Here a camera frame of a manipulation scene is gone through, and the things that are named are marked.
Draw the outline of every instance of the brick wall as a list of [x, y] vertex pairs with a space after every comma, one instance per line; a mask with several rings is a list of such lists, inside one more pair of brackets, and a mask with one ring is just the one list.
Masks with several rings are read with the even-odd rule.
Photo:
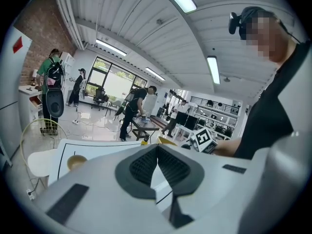
[[32, 40], [25, 58], [20, 85], [31, 84], [34, 69], [40, 68], [52, 49], [57, 48], [72, 56], [76, 51], [56, 0], [32, 0], [14, 27]]

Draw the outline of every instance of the red sign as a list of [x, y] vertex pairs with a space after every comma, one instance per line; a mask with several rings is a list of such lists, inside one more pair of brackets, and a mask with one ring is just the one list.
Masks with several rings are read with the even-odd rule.
[[13, 53], [15, 54], [22, 46], [23, 46], [23, 43], [21, 42], [21, 37], [20, 37], [13, 46]]

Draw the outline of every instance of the black backpack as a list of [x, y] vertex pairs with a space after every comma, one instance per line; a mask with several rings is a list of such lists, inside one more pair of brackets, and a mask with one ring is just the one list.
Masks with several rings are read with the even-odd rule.
[[62, 66], [63, 60], [55, 62], [52, 57], [49, 57], [49, 60], [51, 64], [45, 73], [44, 82], [48, 90], [62, 89], [65, 79], [65, 71]]

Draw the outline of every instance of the green shirt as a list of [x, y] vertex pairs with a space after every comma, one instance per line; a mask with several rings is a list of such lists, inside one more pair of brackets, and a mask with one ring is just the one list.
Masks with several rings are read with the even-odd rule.
[[[59, 62], [60, 58], [59, 57], [52, 57], [54, 62]], [[37, 71], [37, 74], [44, 76], [44, 74], [48, 71], [49, 67], [51, 65], [51, 61], [49, 59], [45, 60], [41, 67], [39, 68], [39, 70]], [[42, 86], [42, 94], [46, 94], [47, 93], [47, 85], [45, 84], [45, 80], [43, 81], [43, 86]]]

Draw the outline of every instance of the television screen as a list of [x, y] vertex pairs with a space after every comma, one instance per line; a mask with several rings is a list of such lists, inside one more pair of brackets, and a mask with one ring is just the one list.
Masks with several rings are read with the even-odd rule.
[[193, 117], [193, 116], [189, 116], [186, 120], [186, 123], [185, 123], [185, 127], [190, 129], [190, 130], [194, 130], [195, 126], [196, 126], [196, 123], [198, 121], [198, 118], [196, 117]]
[[186, 119], [187, 119], [187, 116], [188, 115], [185, 114], [185, 113], [178, 112], [177, 115], [176, 115], [176, 118], [175, 118], [176, 123], [184, 126], [185, 122], [186, 122]]

